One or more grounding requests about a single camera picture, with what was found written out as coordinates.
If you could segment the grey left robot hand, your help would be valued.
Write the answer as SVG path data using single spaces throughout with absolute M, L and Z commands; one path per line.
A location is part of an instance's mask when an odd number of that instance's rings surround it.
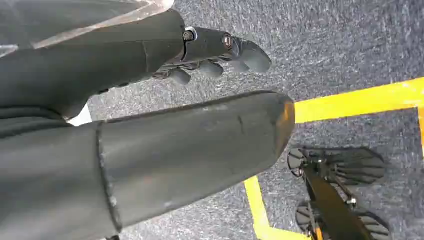
M 93 96 L 154 78 L 220 76 L 219 62 L 266 72 L 255 43 L 186 27 L 167 10 L 77 26 L 0 58 L 0 237 L 117 239 L 126 227 L 221 192 L 273 166 L 293 101 L 260 90 L 73 126 Z

